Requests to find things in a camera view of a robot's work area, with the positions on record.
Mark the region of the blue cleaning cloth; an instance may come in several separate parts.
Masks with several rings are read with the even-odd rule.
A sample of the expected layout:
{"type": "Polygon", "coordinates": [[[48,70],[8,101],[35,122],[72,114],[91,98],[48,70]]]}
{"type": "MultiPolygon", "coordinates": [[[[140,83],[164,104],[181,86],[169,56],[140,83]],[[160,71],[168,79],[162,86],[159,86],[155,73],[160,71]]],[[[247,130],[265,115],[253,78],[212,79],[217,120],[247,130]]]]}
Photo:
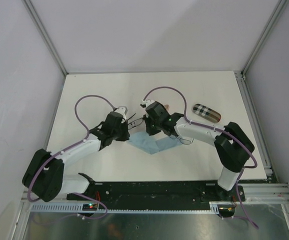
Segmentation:
{"type": "Polygon", "coordinates": [[[155,139],[144,131],[131,134],[128,143],[150,155],[182,145],[181,141],[176,137],[167,136],[161,139],[155,139]]]}

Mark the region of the pink glasses case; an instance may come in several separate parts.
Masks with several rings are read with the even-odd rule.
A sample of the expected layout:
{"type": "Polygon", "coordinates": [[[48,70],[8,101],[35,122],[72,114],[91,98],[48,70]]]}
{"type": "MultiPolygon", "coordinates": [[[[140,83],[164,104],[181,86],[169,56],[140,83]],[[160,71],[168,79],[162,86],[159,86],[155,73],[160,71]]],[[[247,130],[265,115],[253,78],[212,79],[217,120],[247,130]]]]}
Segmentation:
{"type": "Polygon", "coordinates": [[[165,108],[167,111],[169,111],[170,106],[169,106],[168,104],[165,104],[165,105],[164,105],[164,108],[165,108]]]}

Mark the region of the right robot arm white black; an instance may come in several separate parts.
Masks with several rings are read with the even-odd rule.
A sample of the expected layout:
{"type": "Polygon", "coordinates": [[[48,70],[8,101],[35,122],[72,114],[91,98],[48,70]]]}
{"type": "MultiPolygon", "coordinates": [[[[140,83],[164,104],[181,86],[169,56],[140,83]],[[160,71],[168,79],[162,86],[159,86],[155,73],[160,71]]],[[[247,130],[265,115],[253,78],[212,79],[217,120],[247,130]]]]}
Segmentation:
{"type": "Polygon", "coordinates": [[[237,182],[247,160],[255,150],[254,144],[240,126],[229,122],[225,126],[189,122],[182,113],[169,114],[167,109],[154,100],[143,100],[146,132],[153,136],[163,132],[169,137],[184,140],[198,140],[215,147],[222,170],[217,180],[215,195],[221,201],[233,195],[237,182]]]}

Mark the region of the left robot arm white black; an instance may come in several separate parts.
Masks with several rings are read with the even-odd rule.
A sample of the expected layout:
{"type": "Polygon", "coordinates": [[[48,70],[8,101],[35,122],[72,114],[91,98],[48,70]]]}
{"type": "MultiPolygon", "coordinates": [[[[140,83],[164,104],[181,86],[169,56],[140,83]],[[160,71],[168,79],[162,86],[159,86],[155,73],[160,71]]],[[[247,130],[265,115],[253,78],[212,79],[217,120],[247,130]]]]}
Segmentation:
{"type": "Polygon", "coordinates": [[[49,202],[61,194],[78,193],[84,200],[95,194],[94,180],[85,173],[65,175],[65,169],[77,161],[108,147],[113,141],[129,140],[127,108],[111,111],[105,121],[88,131],[88,136],[58,153],[37,150],[22,178],[22,184],[49,202]]]}

